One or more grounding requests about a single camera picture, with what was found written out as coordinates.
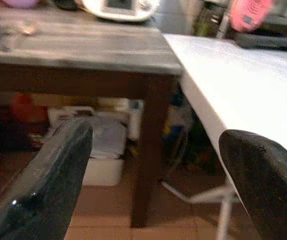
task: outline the white kitchen appliance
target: white kitchen appliance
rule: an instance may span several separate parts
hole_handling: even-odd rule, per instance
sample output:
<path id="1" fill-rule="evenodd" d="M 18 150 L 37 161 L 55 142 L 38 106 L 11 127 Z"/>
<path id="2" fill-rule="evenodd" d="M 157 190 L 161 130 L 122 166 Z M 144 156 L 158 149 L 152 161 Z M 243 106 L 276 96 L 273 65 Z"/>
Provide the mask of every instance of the white kitchen appliance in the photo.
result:
<path id="1" fill-rule="evenodd" d="M 149 19 L 160 0 L 78 0 L 80 8 L 97 17 L 120 21 L 142 22 Z"/>

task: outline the table top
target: table top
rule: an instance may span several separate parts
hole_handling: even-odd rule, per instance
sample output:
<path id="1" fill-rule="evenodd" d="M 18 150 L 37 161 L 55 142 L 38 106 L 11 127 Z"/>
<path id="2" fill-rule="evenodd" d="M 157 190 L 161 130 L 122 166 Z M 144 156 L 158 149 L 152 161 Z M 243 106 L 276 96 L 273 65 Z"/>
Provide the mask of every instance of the table top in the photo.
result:
<path id="1" fill-rule="evenodd" d="M 181 87 L 220 156 L 227 129 L 287 149 L 287 52 L 247 50 L 232 41 L 166 34 L 186 73 Z"/>
<path id="2" fill-rule="evenodd" d="M 182 73 L 180 62 L 152 21 L 118 23 L 100 20 L 84 11 L 50 6 L 31 10 L 0 6 L 0 18 L 2 25 L 16 27 L 29 20 L 38 29 L 32 36 L 18 37 L 12 51 L 0 51 L 1 64 Z"/>

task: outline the table leg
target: table leg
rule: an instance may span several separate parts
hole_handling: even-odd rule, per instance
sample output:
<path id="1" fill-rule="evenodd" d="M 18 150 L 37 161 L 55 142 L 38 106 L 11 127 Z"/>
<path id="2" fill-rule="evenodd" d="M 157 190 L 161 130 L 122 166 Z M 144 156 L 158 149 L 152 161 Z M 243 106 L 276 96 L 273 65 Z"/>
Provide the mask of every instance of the table leg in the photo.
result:
<path id="1" fill-rule="evenodd" d="M 173 80 L 171 76 L 149 80 L 141 124 L 141 158 L 132 198 L 133 228 L 146 226 L 151 192 L 161 177 L 161 134 L 167 118 Z"/>

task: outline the white table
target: white table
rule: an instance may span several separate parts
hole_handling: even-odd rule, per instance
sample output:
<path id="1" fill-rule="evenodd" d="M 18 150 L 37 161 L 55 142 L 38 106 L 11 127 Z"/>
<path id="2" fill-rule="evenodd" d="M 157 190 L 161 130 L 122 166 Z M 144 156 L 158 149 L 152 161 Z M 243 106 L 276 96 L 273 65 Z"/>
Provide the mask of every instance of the white table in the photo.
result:
<path id="1" fill-rule="evenodd" d="M 164 37 L 186 70 L 182 91 L 238 194 L 221 159 L 219 137 L 228 129 L 244 130 L 287 149 L 287 52 L 242 49 L 233 41 L 195 36 Z"/>

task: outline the white plastic bin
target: white plastic bin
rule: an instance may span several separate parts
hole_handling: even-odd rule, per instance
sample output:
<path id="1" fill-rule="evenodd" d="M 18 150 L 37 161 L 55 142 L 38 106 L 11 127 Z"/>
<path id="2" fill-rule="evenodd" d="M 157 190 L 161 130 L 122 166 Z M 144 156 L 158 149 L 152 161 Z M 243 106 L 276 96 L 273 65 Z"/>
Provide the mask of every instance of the white plastic bin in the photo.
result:
<path id="1" fill-rule="evenodd" d="M 122 179 L 124 160 L 90 158 L 86 167 L 83 186 L 115 186 Z"/>

